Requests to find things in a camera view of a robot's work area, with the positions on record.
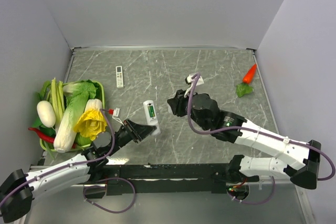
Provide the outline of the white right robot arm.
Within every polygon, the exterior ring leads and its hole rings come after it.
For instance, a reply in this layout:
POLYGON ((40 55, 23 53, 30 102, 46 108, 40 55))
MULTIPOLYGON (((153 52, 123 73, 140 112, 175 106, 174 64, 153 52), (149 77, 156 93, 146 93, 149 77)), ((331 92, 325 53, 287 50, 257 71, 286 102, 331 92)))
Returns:
POLYGON ((320 142, 291 140, 263 129, 243 116, 221 110, 206 93, 196 93, 192 100, 184 93, 183 90, 177 90, 175 97, 167 100, 174 115, 189 115, 202 130, 218 140, 248 146, 269 155, 269 158, 234 156, 229 168, 233 180, 273 176, 289 179, 305 189, 317 188, 320 142))

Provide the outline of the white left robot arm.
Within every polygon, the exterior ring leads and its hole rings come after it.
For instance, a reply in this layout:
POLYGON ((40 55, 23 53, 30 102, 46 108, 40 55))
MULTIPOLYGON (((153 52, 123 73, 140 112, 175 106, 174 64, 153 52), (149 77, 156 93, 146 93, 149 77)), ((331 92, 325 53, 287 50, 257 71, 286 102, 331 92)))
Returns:
POLYGON ((130 141, 141 142, 156 129, 155 125, 137 124, 126 119, 119 130, 111 134, 111 142, 105 147, 97 148, 91 144, 71 159, 36 172, 13 171, 1 184, 3 222, 11 223, 29 213, 38 197, 52 195, 75 184, 98 183, 103 179, 103 167, 109 156, 130 141))

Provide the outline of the green battery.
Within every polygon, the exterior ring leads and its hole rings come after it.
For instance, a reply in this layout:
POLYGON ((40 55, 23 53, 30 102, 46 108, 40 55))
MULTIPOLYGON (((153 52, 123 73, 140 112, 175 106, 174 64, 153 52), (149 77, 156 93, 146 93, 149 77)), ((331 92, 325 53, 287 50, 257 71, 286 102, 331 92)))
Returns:
POLYGON ((154 106, 152 106, 152 105, 149 106, 149 110, 150 110, 150 117, 152 117, 152 118, 156 117, 154 106))
POLYGON ((148 105, 148 112, 149 112, 149 117, 154 118, 155 117, 155 112, 153 110, 152 105, 148 105))

